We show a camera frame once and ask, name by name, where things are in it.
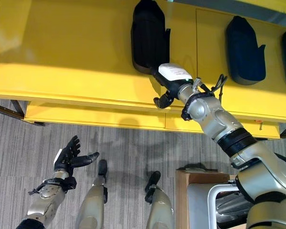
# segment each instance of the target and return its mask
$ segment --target robotic hand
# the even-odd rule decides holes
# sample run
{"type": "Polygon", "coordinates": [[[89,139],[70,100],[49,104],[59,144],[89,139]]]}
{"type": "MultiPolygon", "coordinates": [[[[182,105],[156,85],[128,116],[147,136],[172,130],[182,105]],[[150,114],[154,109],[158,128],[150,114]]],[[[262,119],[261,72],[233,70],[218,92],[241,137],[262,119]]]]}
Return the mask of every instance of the robotic hand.
{"type": "Polygon", "coordinates": [[[96,152],[87,156],[80,153],[80,140],[74,136],[64,149],[60,149],[54,160],[54,174],[46,179],[30,195],[39,194],[38,200],[32,204],[20,225],[16,229],[44,229],[54,219],[58,206],[70,189],[76,188],[76,180],[72,176],[75,167],[91,164],[99,156],[96,152]]]}
{"type": "Polygon", "coordinates": [[[181,100],[185,104],[181,117],[198,122],[230,157],[232,166],[240,169],[236,185],[254,203],[248,213],[247,228],[286,229],[286,158],[257,142],[215,98],[214,91],[219,88],[221,97],[226,77],[221,75],[209,90],[200,78],[193,81],[185,69],[175,64],[161,64],[151,73],[167,89],[160,98],[154,98],[156,106],[165,108],[174,99],[181,100]]]}

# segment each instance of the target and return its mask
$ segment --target black band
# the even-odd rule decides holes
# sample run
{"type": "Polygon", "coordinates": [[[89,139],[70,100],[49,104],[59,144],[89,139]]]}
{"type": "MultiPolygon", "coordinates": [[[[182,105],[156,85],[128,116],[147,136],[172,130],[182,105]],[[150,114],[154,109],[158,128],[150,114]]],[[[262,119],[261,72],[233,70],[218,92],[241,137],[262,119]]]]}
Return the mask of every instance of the black band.
{"type": "Polygon", "coordinates": [[[16,229],[45,229],[43,224],[34,219],[23,220],[16,229]]]}
{"type": "Polygon", "coordinates": [[[238,179],[238,176],[236,176],[235,178],[235,183],[236,183],[236,186],[238,187],[239,191],[244,195],[245,199],[247,201],[249,201],[250,203],[253,203],[254,204],[254,200],[249,196],[249,194],[245,191],[245,189],[243,188],[243,186],[241,185],[239,179],[238,179]]]}
{"type": "Polygon", "coordinates": [[[213,92],[202,92],[191,95],[182,110],[181,118],[183,118],[185,121],[191,120],[192,118],[190,114],[187,112],[187,110],[189,109],[189,106],[191,105],[192,101],[194,101],[195,99],[205,98],[205,97],[215,97],[215,96],[213,92]]]}
{"type": "Polygon", "coordinates": [[[256,142],[256,139],[241,127],[223,136],[217,143],[229,157],[232,157],[234,154],[256,142]]]}

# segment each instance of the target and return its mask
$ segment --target gray carpet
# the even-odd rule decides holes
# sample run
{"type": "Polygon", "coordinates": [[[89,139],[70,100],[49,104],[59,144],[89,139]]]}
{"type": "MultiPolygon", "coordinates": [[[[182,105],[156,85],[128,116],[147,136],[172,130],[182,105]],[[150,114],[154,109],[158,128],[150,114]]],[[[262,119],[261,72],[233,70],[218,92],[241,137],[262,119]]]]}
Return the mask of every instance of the gray carpet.
{"type": "MultiPolygon", "coordinates": [[[[10,106],[9,101],[0,101],[10,106]]],[[[108,161],[108,203],[105,228],[145,228],[150,206],[143,188],[151,171],[162,174],[159,185],[174,203],[175,170],[186,164],[203,163],[226,173],[235,173],[228,157],[201,134],[145,131],[98,126],[47,124],[38,127],[0,114],[0,229],[13,229],[37,198],[27,194],[50,178],[53,159],[72,136],[81,140],[81,154],[98,151],[108,161]]],[[[286,139],[266,141],[286,156],[286,139]]],[[[77,188],[66,195],[48,227],[72,229],[81,201],[96,174],[97,163],[74,170],[77,188]]]]}

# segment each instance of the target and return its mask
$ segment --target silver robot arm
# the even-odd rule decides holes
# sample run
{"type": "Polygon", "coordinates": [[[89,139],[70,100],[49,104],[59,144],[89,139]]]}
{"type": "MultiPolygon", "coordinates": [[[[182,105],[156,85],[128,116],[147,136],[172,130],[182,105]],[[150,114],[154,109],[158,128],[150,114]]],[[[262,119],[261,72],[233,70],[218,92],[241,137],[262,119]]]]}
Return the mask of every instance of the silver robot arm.
{"type": "Polygon", "coordinates": [[[39,198],[29,207],[16,229],[44,229],[51,223],[68,190],[76,188],[76,180],[72,177],[73,169],[89,165],[99,156],[98,152],[77,156],[80,153],[79,148],[79,139],[74,136],[64,149],[59,150],[54,160],[52,178],[44,180],[41,185],[29,192],[30,195],[39,194],[39,198]]]}
{"type": "Polygon", "coordinates": [[[232,166],[240,170],[236,185],[254,203],[248,213],[247,228],[286,229],[286,164],[262,142],[257,142],[215,98],[213,92],[222,88],[225,78],[221,76],[221,82],[209,90],[200,78],[190,81],[189,73],[174,64],[162,64],[152,74],[167,88],[165,97],[170,98],[162,106],[159,100],[164,96],[155,98],[156,105],[163,108],[174,98],[181,100],[185,104],[182,118],[198,122],[230,157],[232,166]]]}

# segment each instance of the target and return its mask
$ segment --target yellow table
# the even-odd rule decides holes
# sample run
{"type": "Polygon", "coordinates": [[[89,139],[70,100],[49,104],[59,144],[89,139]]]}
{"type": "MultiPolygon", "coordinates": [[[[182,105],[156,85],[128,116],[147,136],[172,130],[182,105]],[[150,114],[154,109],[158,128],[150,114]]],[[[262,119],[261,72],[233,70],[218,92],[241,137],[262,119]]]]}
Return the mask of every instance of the yellow table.
{"type": "MultiPolygon", "coordinates": [[[[30,102],[24,120],[27,122],[72,123],[78,125],[203,133],[198,123],[184,121],[180,114],[126,111],[44,102],[30,102]]],[[[262,128],[260,128],[260,124],[255,121],[240,120],[240,122],[254,137],[280,138],[277,123],[263,122],[262,128]]]]}
{"type": "MultiPolygon", "coordinates": [[[[153,98],[165,89],[132,66],[130,27],[137,2],[0,1],[0,98],[66,104],[70,110],[91,106],[179,115],[179,101],[164,110],[154,106],[153,98]]],[[[179,3],[158,4],[172,29],[171,62],[208,86],[220,73],[228,74],[224,37],[233,16],[179,3]]],[[[267,76],[251,86],[229,80],[223,106],[239,119],[277,125],[286,122],[279,48],[286,28],[248,21],[258,43],[266,43],[267,76]]]]}

